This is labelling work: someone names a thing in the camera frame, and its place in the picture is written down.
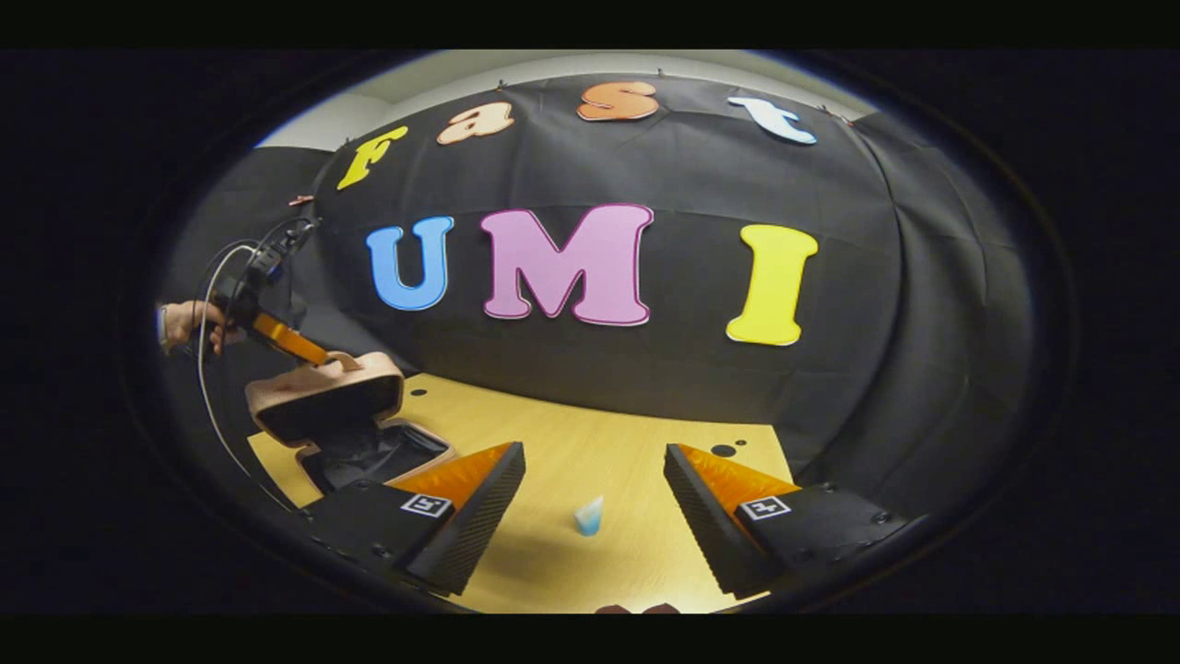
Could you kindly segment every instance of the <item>sleeve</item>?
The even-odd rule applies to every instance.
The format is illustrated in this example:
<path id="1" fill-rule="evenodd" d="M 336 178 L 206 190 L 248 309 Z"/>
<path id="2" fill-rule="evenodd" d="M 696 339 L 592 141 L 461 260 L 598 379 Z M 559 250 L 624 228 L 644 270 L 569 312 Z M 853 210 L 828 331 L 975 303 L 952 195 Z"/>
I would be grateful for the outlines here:
<path id="1" fill-rule="evenodd" d="M 169 355 L 171 348 L 168 343 L 168 330 L 164 324 L 164 310 L 168 304 L 156 304 L 156 340 L 159 342 L 159 350 L 165 356 Z"/>

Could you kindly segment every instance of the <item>letter u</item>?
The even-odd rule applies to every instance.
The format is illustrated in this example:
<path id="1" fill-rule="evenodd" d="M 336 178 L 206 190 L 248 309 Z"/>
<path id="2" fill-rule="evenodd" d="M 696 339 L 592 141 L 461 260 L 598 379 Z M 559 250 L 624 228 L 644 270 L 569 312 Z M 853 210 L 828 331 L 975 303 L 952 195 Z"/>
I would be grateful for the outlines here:
<path id="1" fill-rule="evenodd" d="M 446 294 L 446 232 L 454 218 L 432 216 L 414 224 L 414 235 L 422 242 L 422 282 L 411 288 L 401 282 L 398 270 L 398 226 L 374 230 L 365 239 L 373 262 L 373 284 L 385 303 L 402 310 L 421 310 L 437 304 Z"/>

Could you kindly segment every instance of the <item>yellow letter i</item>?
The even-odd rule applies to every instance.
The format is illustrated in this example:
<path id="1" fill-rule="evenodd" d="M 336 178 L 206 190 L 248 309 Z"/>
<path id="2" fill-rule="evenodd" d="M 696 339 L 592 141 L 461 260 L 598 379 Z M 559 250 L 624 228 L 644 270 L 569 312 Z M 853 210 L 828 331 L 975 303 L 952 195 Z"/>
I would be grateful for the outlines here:
<path id="1" fill-rule="evenodd" d="M 819 250 L 819 243 L 806 232 L 766 224 L 742 228 L 741 238 L 754 250 L 754 267 L 746 308 L 726 326 L 726 335 L 747 344 L 789 347 L 801 331 L 795 304 L 804 262 Z"/>

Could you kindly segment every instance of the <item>cable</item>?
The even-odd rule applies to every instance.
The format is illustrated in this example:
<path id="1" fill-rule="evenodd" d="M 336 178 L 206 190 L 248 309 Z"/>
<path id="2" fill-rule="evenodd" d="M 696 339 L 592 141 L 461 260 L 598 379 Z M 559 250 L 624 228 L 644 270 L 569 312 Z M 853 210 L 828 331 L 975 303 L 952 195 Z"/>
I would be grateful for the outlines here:
<path id="1" fill-rule="evenodd" d="M 301 219 L 302 221 L 308 221 L 308 222 L 312 221 L 308 217 L 300 215 L 300 216 L 295 216 L 295 217 L 291 217 L 291 218 L 286 218 L 286 219 L 280 221 L 278 223 L 274 224 L 273 226 L 270 226 L 270 230 L 268 230 L 267 234 L 262 236 L 262 241 L 260 241 L 256 244 L 255 250 L 254 250 L 254 255 L 250 256 L 250 258 L 245 261 L 245 267 L 242 268 L 242 274 L 240 274 L 238 277 L 237 277 L 238 283 L 241 283 L 242 281 L 245 280 L 245 275 L 250 270 L 250 265 L 254 264 L 255 258 L 257 258 L 258 254 L 262 252 L 262 249 L 263 249 L 263 246 L 267 245 L 267 241 L 270 239 L 270 236 L 274 235 L 275 232 L 277 232 L 278 229 L 282 228 L 283 225 L 287 225 L 288 223 L 293 223 L 293 222 L 301 221 Z M 238 291 L 235 290 L 230 295 L 229 302 L 225 305 L 227 309 L 232 310 L 234 304 L 237 303 L 237 292 Z"/>
<path id="2" fill-rule="evenodd" d="M 225 263 L 229 262 L 229 258 L 234 257 L 234 254 L 241 250 L 250 251 L 251 257 L 253 255 L 257 254 L 256 249 L 251 249 L 250 246 L 247 245 L 235 246 L 234 250 L 225 254 L 225 257 L 222 258 L 221 263 L 217 265 L 217 269 L 214 271 L 212 278 L 209 281 L 209 287 L 205 289 L 205 298 L 204 298 L 205 305 L 201 311 L 201 336 L 198 337 L 199 343 L 197 344 L 197 379 L 201 382 L 201 396 L 204 397 L 205 400 L 205 412 L 209 413 L 209 421 L 212 422 L 214 425 L 214 432 L 217 433 L 217 439 L 221 441 L 222 447 L 225 448 L 225 453 L 229 454 L 230 459 L 234 460 L 234 464 L 236 464 L 237 467 L 242 471 L 242 473 L 244 473 L 245 476 L 249 478 L 250 481 L 253 482 L 254 478 L 250 476 L 250 472 L 247 471 L 245 467 L 242 466 L 242 462 L 237 460 L 237 455 L 234 454 L 234 451 L 229 449 L 229 443 L 225 442 L 225 436 L 222 435 L 221 427 L 217 426 L 217 419 L 214 416 L 214 408 L 209 403 L 209 390 L 205 388 L 204 340 L 205 340 L 205 323 L 209 320 L 209 300 L 212 298 L 214 283 L 217 282 L 217 276 L 221 275 L 221 271 L 225 267 Z M 274 500 L 276 504 L 278 504 L 280 507 L 282 507 L 287 512 L 290 512 L 290 508 L 288 508 L 281 500 L 275 498 L 275 495 L 271 494 L 266 486 L 263 486 L 260 482 L 255 482 L 255 485 L 263 492 L 266 492 L 266 494 L 270 497 L 270 499 Z"/>

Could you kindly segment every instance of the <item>orange letter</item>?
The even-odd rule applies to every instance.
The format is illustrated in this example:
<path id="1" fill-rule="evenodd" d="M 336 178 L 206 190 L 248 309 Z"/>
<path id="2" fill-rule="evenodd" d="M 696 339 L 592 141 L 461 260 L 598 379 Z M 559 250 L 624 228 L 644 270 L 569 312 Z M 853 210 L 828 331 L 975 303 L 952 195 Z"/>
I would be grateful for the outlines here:
<path id="1" fill-rule="evenodd" d="M 464 111 L 451 118 L 448 123 L 451 126 L 439 133 L 439 143 L 447 145 L 472 136 L 487 136 L 507 129 L 516 121 L 509 117 L 510 112 L 512 104 L 507 101 L 493 101 Z"/>
<path id="2" fill-rule="evenodd" d="M 585 104 L 578 106 L 578 117 L 585 120 L 640 119 L 660 109 L 651 98 L 656 88 L 642 81 L 603 83 L 582 93 Z"/>

